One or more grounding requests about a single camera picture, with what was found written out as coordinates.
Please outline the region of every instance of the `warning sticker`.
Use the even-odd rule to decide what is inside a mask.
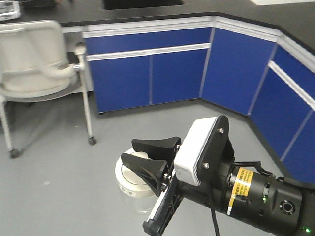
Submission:
[[[233,189],[232,189],[230,202],[228,204],[227,215],[231,214],[236,195],[243,195],[243,196],[248,195],[248,192],[250,191],[253,175],[254,175],[253,171],[244,169],[242,167],[239,169]]]

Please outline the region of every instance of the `blue cabinet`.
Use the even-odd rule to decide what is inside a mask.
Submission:
[[[248,114],[274,43],[216,29],[202,98]]]
[[[277,49],[273,61],[315,99],[315,74],[313,72],[282,47]]]
[[[89,55],[209,43],[211,28],[86,38]]]
[[[153,55],[153,104],[198,98],[207,49]]]
[[[298,180],[315,184],[315,112],[312,114],[283,161]]]
[[[149,56],[90,61],[99,112],[149,104]]]
[[[251,119],[282,157],[310,107],[273,70],[269,70]]]

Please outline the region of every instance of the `chair leg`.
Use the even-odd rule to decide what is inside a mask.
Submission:
[[[83,105],[84,105],[84,112],[85,112],[85,119],[87,122],[87,128],[88,128],[88,135],[89,135],[89,144],[94,145],[96,144],[96,139],[93,136],[92,133],[92,124],[91,124],[91,114],[90,114],[90,107],[89,107],[89,101],[88,101],[88,94],[86,91],[82,92],[83,96]]]
[[[0,102],[0,103],[1,103],[0,104],[0,116],[1,116],[1,121],[2,121],[3,131],[4,131],[5,142],[6,142],[8,149],[9,149],[10,157],[16,158],[20,155],[20,153],[17,149],[14,149],[12,146],[9,125],[7,122],[6,113],[5,113],[5,109],[4,109],[4,102]]]

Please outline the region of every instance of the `white jar lid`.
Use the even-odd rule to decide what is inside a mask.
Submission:
[[[125,153],[148,159],[145,152],[135,152],[133,148]],[[151,188],[135,172],[123,165],[119,158],[115,167],[115,175],[119,188],[127,195],[134,198],[148,198],[154,195]]]

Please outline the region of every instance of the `green indicator light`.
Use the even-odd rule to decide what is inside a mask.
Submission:
[[[302,227],[302,230],[306,233],[310,233],[311,232],[311,229],[310,228],[307,228],[307,227]]]
[[[267,199],[268,199],[267,195],[265,195],[265,196],[262,198],[262,200],[264,201],[264,203],[267,202]]]

